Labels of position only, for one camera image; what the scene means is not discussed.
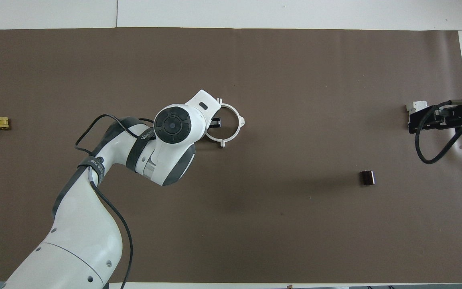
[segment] black cable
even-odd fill
[[[121,121],[111,115],[111,114],[101,114],[100,116],[96,117],[94,121],[92,121],[92,123],[90,124],[90,126],[88,126],[88,128],[85,130],[85,132],[81,135],[81,137],[79,137],[79,139],[77,139],[76,143],[74,144],[74,148],[79,150],[79,151],[84,151],[88,154],[92,154],[91,151],[87,150],[87,149],[84,149],[84,148],[80,148],[79,146],[79,142],[88,134],[88,132],[90,132],[90,130],[92,129],[92,127],[95,125],[96,122],[98,122],[100,119],[102,119],[103,117],[111,117],[113,118],[115,121],[117,121],[117,123],[119,123],[119,126],[121,126],[121,128],[123,128],[123,130],[125,130],[128,134],[132,135],[134,138],[138,138],[138,135],[134,134],[132,131],[130,131],[126,126],[124,126]]]
[[[139,118],[139,120],[141,121],[147,121],[147,122],[150,122],[150,123],[154,123],[154,121],[148,119],[148,118]]]
[[[126,276],[124,276],[124,280],[122,281],[121,289],[124,288],[124,285],[126,284],[126,281],[128,280],[128,277],[130,276],[130,271],[132,269],[132,261],[133,261],[133,240],[132,240],[132,233],[130,232],[130,228],[128,227],[128,224],[126,223],[126,220],[124,217],[121,215],[121,213],[115,208],[115,206],[110,203],[110,200],[108,200],[103,193],[97,188],[95,183],[93,181],[90,181],[90,185],[92,186],[92,189],[94,189],[95,193],[110,207],[115,214],[121,219],[122,224],[124,225],[124,228],[126,229],[126,233],[128,234],[128,239],[130,240],[130,261],[128,263],[128,269],[126,271]]]
[[[418,129],[416,130],[416,135],[415,135],[415,148],[416,148],[416,154],[418,157],[423,161],[423,163],[426,163],[430,165],[431,163],[436,163],[439,161],[449,150],[450,148],[454,145],[454,143],[461,137],[462,135],[462,127],[454,134],[454,136],[448,141],[448,143],[443,147],[443,149],[433,157],[432,159],[426,159],[424,155],[422,154],[420,150],[420,132],[422,131],[422,128],[424,128],[424,124],[427,121],[427,119],[433,114],[436,110],[441,108],[442,106],[446,106],[448,104],[451,104],[451,101],[446,101],[442,102],[441,104],[438,104],[436,106],[433,106],[422,118],[420,123],[418,124]]]

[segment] white robotic arm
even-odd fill
[[[153,128],[134,117],[112,124],[60,192],[49,234],[3,287],[103,288],[121,259],[122,238],[90,181],[99,185],[110,167],[120,163],[159,185],[175,183],[194,158],[194,142],[204,136],[220,107],[200,90],[187,103],[161,110]]]

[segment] velcro strap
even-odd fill
[[[100,159],[95,158],[93,156],[87,156],[77,166],[78,166],[78,168],[79,167],[92,167],[94,169],[94,171],[97,173],[97,185],[99,185],[101,183],[101,181],[103,181],[103,178],[104,178],[104,166],[103,166],[103,162]]]
[[[126,168],[136,172],[134,169],[136,167],[138,158],[142,154],[145,146],[147,146],[147,143],[155,138],[156,135],[154,135],[154,129],[148,128],[138,137],[138,139],[136,139],[132,149],[130,150],[130,154],[128,154],[128,159],[126,160]]]

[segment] robotic arm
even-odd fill
[[[175,183],[194,159],[194,143],[204,136],[220,108],[217,100],[200,90],[187,103],[161,110],[153,128],[135,117],[112,124],[60,192],[49,234],[3,287],[106,287],[121,259],[122,238],[95,194],[96,186],[115,163],[159,185]]]
[[[435,106],[427,106],[427,101],[414,101],[406,106],[409,112],[407,128],[415,135],[415,148],[418,157],[427,164],[436,163],[462,135],[462,99],[448,100]],[[456,133],[445,147],[432,159],[426,159],[420,151],[420,132],[430,129],[454,128]]]

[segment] plastic ring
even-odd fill
[[[212,137],[211,135],[209,135],[209,133],[206,131],[206,136],[209,137],[209,139],[211,139],[212,141],[219,142],[220,147],[225,148],[226,147],[226,142],[234,139],[238,135],[238,133],[240,132],[240,128],[245,124],[245,119],[240,116],[240,114],[238,113],[238,110],[236,110],[236,108],[233,108],[229,104],[223,104],[221,98],[217,98],[217,101],[220,103],[220,106],[222,106],[223,108],[227,108],[227,109],[231,110],[232,112],[234,112],[236,117],[238,118],[238,127],[236,128],[236,132],[233,133],[233,135],[231,137],[228,137],[226,139],[216,138],[216,137]]]

